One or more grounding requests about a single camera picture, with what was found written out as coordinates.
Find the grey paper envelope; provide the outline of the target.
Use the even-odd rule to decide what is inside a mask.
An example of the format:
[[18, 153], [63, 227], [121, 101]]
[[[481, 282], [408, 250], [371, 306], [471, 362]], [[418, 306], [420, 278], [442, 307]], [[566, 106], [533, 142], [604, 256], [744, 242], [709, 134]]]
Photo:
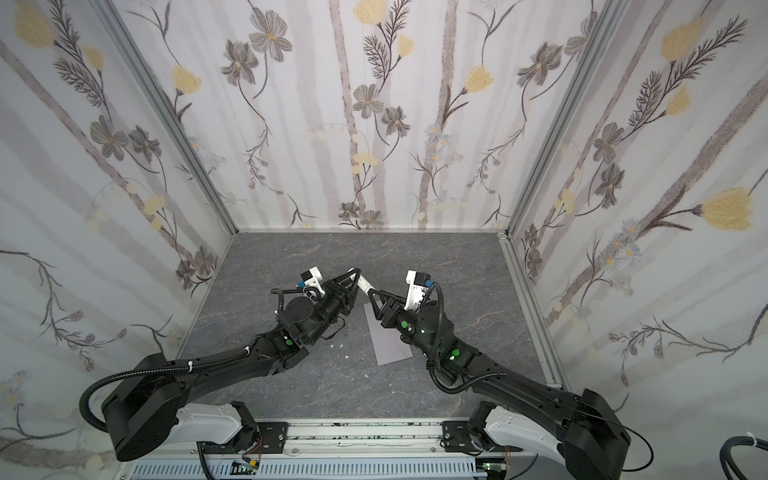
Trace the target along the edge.
[[375, 319], [368, 319], [367, 325], [378, 366], [413, 357], [411, 348], [400, 340], [400, 335], [396, 330], [383, 328]]

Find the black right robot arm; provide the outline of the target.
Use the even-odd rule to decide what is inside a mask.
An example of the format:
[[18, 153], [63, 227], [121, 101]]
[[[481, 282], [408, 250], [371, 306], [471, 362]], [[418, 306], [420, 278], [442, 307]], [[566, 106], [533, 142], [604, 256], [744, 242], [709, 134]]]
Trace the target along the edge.
[[408, 310], [404, 297], [371, 288], [375, 316], [384, 328], [426, 357], [435, 386], [446, 394], [467, 389], [523, 415], [554, 437], [554, 453], [575, 479], [618, 479], [631, 445], [622, 425], [599, 393], [560, 390], [516, 373], [454, 334], [438, 300]]

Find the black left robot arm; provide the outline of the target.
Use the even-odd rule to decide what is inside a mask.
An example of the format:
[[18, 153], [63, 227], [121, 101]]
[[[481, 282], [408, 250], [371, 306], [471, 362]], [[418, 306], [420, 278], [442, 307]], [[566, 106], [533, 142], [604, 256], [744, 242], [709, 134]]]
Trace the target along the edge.
[[[87, 387], [79, 400], [83, 419], [109, 434], [116, 458], [128, 462], [163, 444], [212, 443], [229, 451], [251, 447], [258, 424], [244, 403], [203, 405], [198, 398], [256, 377], [287, 371], [309, 354], [329, 326], [350, 314], [361, 271], [318, 281], [303, 274], [304, 286], [275, 290], [276, 326], [245, 346], [198, 358], [145, 357], [135, 369], [109, 375]], [[283, 298], [292, 295], [290, 302]]]

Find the white glue stick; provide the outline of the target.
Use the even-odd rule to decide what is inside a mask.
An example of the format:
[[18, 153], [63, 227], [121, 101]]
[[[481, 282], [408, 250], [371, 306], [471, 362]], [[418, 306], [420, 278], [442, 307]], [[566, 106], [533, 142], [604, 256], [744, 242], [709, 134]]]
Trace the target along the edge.
[[371, 282], [368, 281], [362, 274], [360, 274], [357, 279], [357, 286], [366, 296], [368, 296], [374, 289], [374, 286], [371, 284]]

